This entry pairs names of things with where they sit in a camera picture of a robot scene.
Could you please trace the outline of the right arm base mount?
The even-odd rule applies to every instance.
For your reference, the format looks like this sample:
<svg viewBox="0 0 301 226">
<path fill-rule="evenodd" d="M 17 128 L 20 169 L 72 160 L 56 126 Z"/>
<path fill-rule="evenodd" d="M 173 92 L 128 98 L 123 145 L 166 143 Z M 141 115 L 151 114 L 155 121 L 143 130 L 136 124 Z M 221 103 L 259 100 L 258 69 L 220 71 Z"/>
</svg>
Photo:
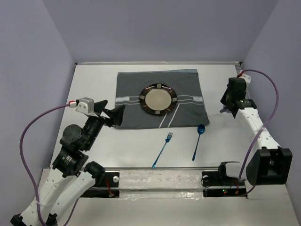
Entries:
<svg viewBox="0 0 301 226">
<path fill-rule="evenodd" d="M 237 178 L 223 178 L 218 171 L 203 171 L 201 178 L 203 197 L 239 197 L 247 192 L 244 182 Z"/>
</svg>

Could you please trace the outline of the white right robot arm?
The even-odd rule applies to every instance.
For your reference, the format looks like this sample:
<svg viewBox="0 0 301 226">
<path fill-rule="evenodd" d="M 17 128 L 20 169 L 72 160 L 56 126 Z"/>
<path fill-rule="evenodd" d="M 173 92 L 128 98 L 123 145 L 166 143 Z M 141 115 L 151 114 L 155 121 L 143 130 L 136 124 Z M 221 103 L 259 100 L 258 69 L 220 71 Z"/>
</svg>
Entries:
<svg viewBox="0 0 301 226">
<path fill-rule="evenodd" d="M 222 162 L 217 181 L 226 185 L 237 178 L 253 186 L 283 185 L 287 182 L 293 154 L 274 140 L 259 117 L 253 100 L 246 98 L 249 76 L 229 78 L 221 103 L 242 126 L 251 147 L 246 160 Z"/>
</svg>

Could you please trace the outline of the dark rimmed dinner plate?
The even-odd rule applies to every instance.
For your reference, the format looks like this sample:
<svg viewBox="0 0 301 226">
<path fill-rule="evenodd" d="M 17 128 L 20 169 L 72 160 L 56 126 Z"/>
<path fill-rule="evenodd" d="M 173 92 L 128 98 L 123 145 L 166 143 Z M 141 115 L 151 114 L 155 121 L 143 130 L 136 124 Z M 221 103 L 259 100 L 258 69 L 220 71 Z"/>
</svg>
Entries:
<svg viewBox="0 0 301 226">
<path fill-rule="evenodd" d="M 178 98 L 175 90 L 170 86 L 155 83 L 141 91 L 139 102 L 146 113 L 159 116 L 172 112 Z"/>
</svg>

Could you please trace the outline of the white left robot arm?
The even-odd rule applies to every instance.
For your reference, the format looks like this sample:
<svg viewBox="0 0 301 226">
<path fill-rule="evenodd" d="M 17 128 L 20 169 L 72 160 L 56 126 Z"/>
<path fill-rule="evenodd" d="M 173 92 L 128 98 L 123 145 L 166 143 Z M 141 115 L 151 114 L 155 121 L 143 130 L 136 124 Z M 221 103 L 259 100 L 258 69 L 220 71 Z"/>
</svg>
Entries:
<svg viewBox="0 0 301 226">
<path fill-rule="evenodd" d="M 37 186 L 23 153 L 24 129 L 19 143 L 25 170 L 34 186 L 35 198 L 22 213 L 14 215 L 14 226 L 55 226 L 70 206 L 75 207 L 79 197 L 105 180 L 105 168 L 95 161 L 87 162 L 89 151 L 103 126 L 119 127 L 123 121 L 125 105 L 106 109 L 108 101 L 94 102 L 84 97 L 70 101 L 65 107 L 87 116 L 83 127 L 71 124 L 63 130 L 59 143 L 61 150 L 54 160 L 49 175 L 42 186 Z"/>
</svg>

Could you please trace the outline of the grey striped cloth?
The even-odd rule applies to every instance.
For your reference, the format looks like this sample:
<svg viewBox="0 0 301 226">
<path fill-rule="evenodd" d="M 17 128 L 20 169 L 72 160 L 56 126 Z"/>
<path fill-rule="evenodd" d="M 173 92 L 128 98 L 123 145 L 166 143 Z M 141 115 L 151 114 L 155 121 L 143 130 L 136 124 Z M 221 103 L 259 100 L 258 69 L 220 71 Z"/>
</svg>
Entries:
<svg viewBox="0 0 301 226">
<path fill-rule="evenodd" d="M 115 106 L 120 129 L 196 127 L 210 123 L 197 69 L 119 72 Z"/>
</svg>

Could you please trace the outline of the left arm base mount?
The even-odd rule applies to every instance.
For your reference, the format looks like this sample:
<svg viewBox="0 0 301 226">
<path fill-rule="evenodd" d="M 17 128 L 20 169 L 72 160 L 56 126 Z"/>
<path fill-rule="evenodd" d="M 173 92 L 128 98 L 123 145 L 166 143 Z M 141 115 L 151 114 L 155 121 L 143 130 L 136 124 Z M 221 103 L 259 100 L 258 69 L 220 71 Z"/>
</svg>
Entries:
<svg viewBox="0 0 301 226">
<path fill-rule="evenodd" d="M 90 196 L 96 198 L 118 198 L 119 197 L 119 172 L 107 171 L 102 181 L 89 189 Z"/>
</svg>

